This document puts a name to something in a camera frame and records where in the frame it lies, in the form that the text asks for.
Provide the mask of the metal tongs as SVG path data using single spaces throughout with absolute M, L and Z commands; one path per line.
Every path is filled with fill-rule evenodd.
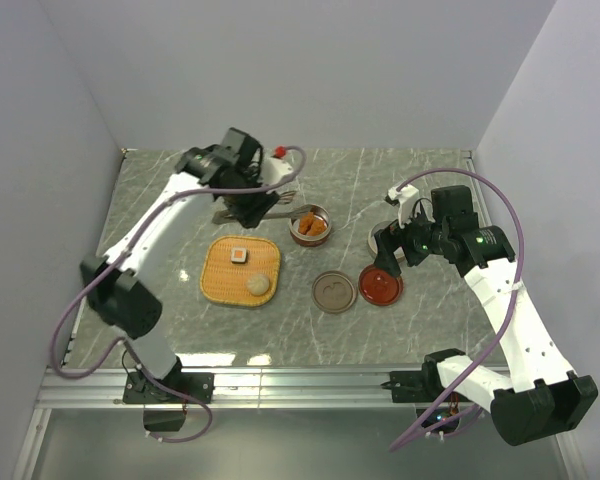
M 296 193 L 297 193 L 296 190 L 290 190 L 290 191 L 282 193 L 280 195 L 278 205 L 289 205 L 293 201 Z M 259 225 L 259 223 L 263 220 L 278 220 L 278 219 L 297 220 L 297 219 L 301 218 L 303 215 L 309 213 L 310 210 L 311 210 L 311 206 L 303 205 L 303 206 L 300 206 L 300 207 L 297 207 L 297 208 L 294 208 L 291 210 L 284 210 L 284 211 L 280 211 L 280 212 L 268 211 L 267 213 L 263 213 L 261 215 L 261 217 L 257 220 L 257 223 L 254 225 L 254 227 L 257 227 Z M 228 224 L 228 223 L 239 223 L 240 225 L 244 225 L 244 222 L 242 220 L 239 220 L 236 216 L 234 216 L 227 209 L 215 212 L 211 219 L 211 223 L 215 224 L 215 225 L 222 225 L 222 224 Z

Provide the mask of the sushi piece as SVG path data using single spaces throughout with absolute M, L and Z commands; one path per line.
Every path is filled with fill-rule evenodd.
M 246 247 L 233 247 L 230 253 L 230 261 L 235 264 L 245 264 L 248 261 L 248 249 Z

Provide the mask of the fried chicken drumstick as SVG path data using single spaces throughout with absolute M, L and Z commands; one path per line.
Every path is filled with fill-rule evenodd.
M 307 230 L 306 235 L 311 237 L 322 235 L 327 227 L 328 225 L 322 219 L 315 217 Z
M 298 232 L 301 235 L 308 235 L 313 223 L 315 221 L 315 215 L 312 211 L 309 211 L 304 215 L 298 223 Z

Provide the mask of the white steamed bun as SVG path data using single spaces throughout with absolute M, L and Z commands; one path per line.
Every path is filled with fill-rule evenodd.
M 254 273 L 246 280 L 245 287 L 253 296 L 263 296 L 270 288 L 270 279 L 264 273 Z

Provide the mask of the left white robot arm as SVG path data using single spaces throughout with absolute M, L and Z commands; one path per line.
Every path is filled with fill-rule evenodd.
M 131 230 L 101 256 L 80 264 L 89 307 L 122 334 L 150 373 L 146 388 L 160 402 L 182 390 L 182 364 L 160 325 L 155 275 L 188 226 L 222 199 L 229 214 L 255 228 L 279 201 L 276 187 L 292 167 L 268 157 L 259 141 L 231 128 L 223 140 L 184 152 L 166 186 Z

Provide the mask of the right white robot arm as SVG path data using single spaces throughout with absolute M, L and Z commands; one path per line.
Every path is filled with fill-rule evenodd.
M 437 404 L 453 393 L 473 402 L 512 446 L 575 429 L 597 399 L 597 385 L 578 375 L 553 342 L 519 278 L 511 244 L 500 228 L 480 225 L 471 189 L 432 190 L 430 213 L 412 186 L 390 189 L 386 200 L 398 218 L 374 234 L 375 267 L 397 279 L 397 251 L 409 267 L 431 255 L 447 260 L 486 313 L 509 370 L 502 375 L 460 350 L 443 350 L 422 364 L 424 393 Z

